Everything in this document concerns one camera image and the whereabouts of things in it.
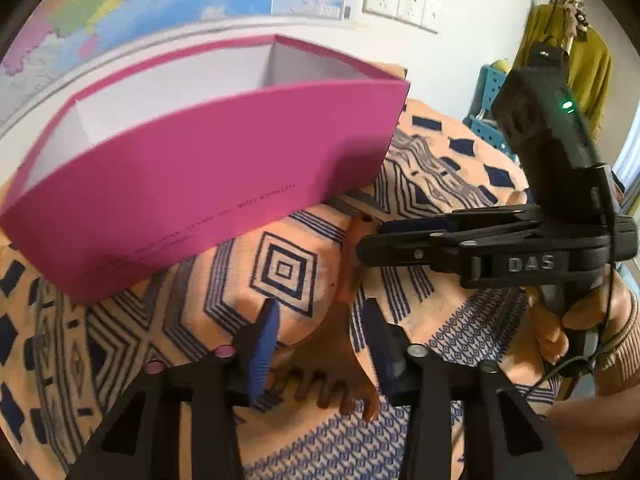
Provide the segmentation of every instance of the blue geometric pattern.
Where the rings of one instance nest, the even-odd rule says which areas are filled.
[[[356,300],[351,307],[351,319],[349,322],[349,334],[351,336],[351,344],[353,351],[360,352],[365,346],[364,332],[362,331],[362,305],[365,300],[364,289],[359,288]]]
[[[24,413],[15,402],[14,396],[6,383],[0,384],[0,414],[4,416],[9,429],[19,444],[22,443],[20,428],[24,424]]]
[[[45,429],[44,421],[42,420],[42,410],[40,409],[29,410],[29,416],[31,417],[31,425],[33,426],[33,433],[38,439],[38,442],[41,444],[46,444],[47,430]]]
[[[375,203],[380,211],[389,214],[391,212],[389,206],[389,183],[388,178],[386,177],[386,171],[384,167],[380,169],[378,172],[378,176],[376,177],[376,181],[373,183],[373,197],[375,199]]]
[[[460,165],[448,156],[441,156],[440,160],[444,162],[447,166],[449,166],[453,171],[457,171],[460,169]]]
[[[344,232],[334,241],[341,245],[343,238]],[[250,286],[291,310],[312,317],[317,262],[317,254],[265,231],[255,255]]]
[[[164,282],[165,276],[166,270],[156,272],[151,277],[150,283],[145,289],[142,298],[137,297],[132,290],[126,289],[117,294],[113,294],[111,301],[117,304],[123,312],[129,314],[131,319],[138,325],[148,330],[156,309],[158,289],[162,282]]]
[[[221,244],[218,252],[216,252],[216,257],[218,257],[218,253],[223,257],[226,247],[231,243],[232,241]],[[195,262],[196,257],[193,256],[178,264],[162,324],[164,334],[188,357],[189,361],[199,361],[207,353],[207,347],[198,341],[190,330],[182,324],[182,312],[186,306],[189,278],[193,272]],[[207,308],[210,306],[209,298],[210,295],[207,295]],[[210,316],[215,314],[210,310],[207,310],[207,313]],[[243,324],[246,324],[246,320],[240,321],[237,327],[229,330],[233,330],[232,333],[235,333]]]
[[[0,365],[4,366],[14,347],[18,332],[7,314],[0,317]]]
[[[496,187],[511,187],[515,189],[515,184],[511,180],[511,175],[508,171],[501,168],[494,168],[493,166],[484,165],[484,170],[489,176],[489,183]]]
[[[498,197],[495,196],[491,191],[489,191],[485,186],[480,184],[480,186],[478,186],[478,189],[482,191],[482,194],[485,197],[487,197],[487,199],[489,200],[489,202],[491,202],[492,205],[495,205],[498,203]]]
[[[24,265],[20,263],[18,260],[14,260],[11,262],[11,265],[6,270],[6,273],[0,279],[0,290],[4,292],[4,295],[8,298],[9,294],[11,294],[14,287],[18,284],[18,280],[22,276],[24,272]]]
[[[394,323],[399,323],[409,315],[411,308],[402,288],[398,269],[396,267],[380,267],[380,273],[391,316]]]
[[[475,365],[481,359],[500,360],[517,329],[526,298],[517,289],[476,292],[426,343],[447,361]],[[541,395],[545,400],[548,393]],[[358,415],[332,416],[263,460],[245,468],[252,479],[398,477],[409,410],[381,402],[378,419],[364,423]],[[453,422],[462,407],[453,402]]]
[[[427,130],[433,130],[434,132],[442,131],[442,123],[435,119],[429,119],[427,117],[411,117],[411,124],[413,126],[418,126],[419,128],[425,128]]]
[[[409,266],[407,268],[415,293],[418,295],[418,300],[423,302],[434,291],[433,284],[422,266]]]
[[[328,238],[342,247],[344,229],[336,227],[324,218],[316,216],[309,211],[297,211],[290,214],[289,218],[293,218],[295,221],[300,222],[302,225],[308,227],[312,231],[315,231],[322,237]]]
[[[449,143],[452,142],[460,150],[470,149],[473,154],[473,140],[451,139]],[[412,168],[410,176],[400,169],[400,162]],[[460,204],[458,208],[491,205],[476,186],[451,171],[442,158],[434,156],[427,139],[422,136],[408,136],[396,130],[381,173],[385,173],[387,180],[392,178],[396,182],[395,189],[390,186],[387,200],[396,206],[395,210],[390,211],[400,218],[423,218],[439,214],[451,210],[454,202]],[[441,203],[444,207],[416,205],[415,189],[420,189],[431,203]]]
[[[39,289],[40,289],[40,278],[36,278],[31,282],[31,285],[29,286],[29,305],[32,305],[35,303],[38,297]]]
[[[474,142],[472,139],[449,139],[449,147],[461,155],[476,156],[474,153]]]
[[[33,337],[28,337],[24,341],[24,349],[22,351],[24,359],[24,369],[31,371],[35,368],[35,354],[33,349]]]
[[[92,367],[90,375],[99,409],[105,413],[113,406],[132,375],[138,372],[133,370],[132,357],[137,354],[141,339],[130,327],[120,322],[103,303],[98,303],[87,311],[86,336],[104,353],[104,363],[99,369]],[[79,365],[82,359],[76,358],[74,354],[72,348],[68,364],[70,386],[76,387],[78,396],[81,397],[81,384],[84,382],[86,371],[84,365]],[[96,356],[100,356],[100,352],[94,346],[94,357]]]

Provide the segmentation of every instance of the map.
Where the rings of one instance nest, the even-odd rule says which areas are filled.
[[[344,0],[43,0],[0,64],[0,126],[69,70],[144,35],[250,14],[340,19]]]

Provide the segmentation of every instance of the hanging clothes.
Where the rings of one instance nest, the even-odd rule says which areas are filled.
[[[531,11],[514,67],[526,63],[531,44],[535,41],[546,40],[549,44],[561,46],[567,25],[562,5],[553,13],[545,34],[552,10],[552,5],[540,5]],[[604,40],[593,28],[588,28],[586,35],[586,41],[576,39],[571,48],[568,85],[589,121],[591,138],[595,140],[609,87],[611,56]]]

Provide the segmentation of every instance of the open box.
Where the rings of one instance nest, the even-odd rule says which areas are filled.
[[[0,225],[93,303],[224,240],[370,184],[408,83],[283,36],[158,56],[73,95]]]

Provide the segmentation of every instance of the wall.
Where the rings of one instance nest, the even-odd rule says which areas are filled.
[[[480,67],[503,57],[513,60],[532,0],[439,1],[443,3],[443,21],[439,34],[395,20],[363,14],[358,7],[354,7],[348,22],[318,19],[305,21],[301,18],[282,17],[200,22],[117,47],[69,70],[21,108],[16,117],[23,116],[23,119],[17,122],[15,119],[7,121],[0,128],[0,182],[15,171],[46,119],[71,92],[142,54],[131,56],[126,62],[114,62],[107,66],[105,63],[109,59],[128,56],[127,52],[150,44],[155,46],[148,49],[145,56],[177,48],[179,44],[281,32],[343,50],[363,59],[401,64],[409,70],[411,97],[462,119],[468,113]],[[186,39],[190,31],[197,36]],[[172,45],[160,45],[171,38],[175,40]]]
[[[602,0],[584,0],[587,20],[607,43],[612,57],[609,94],[598,149],[613,165],[622,150],[640,100],[640,56]]]
[[[480,67],[503,57],[513,61],[532,0],[439,1],[444,21],[438,34],[359,14],[358,28],[372,44],[354,53],[402,64],[409,69],[411,97],[462,119]]]

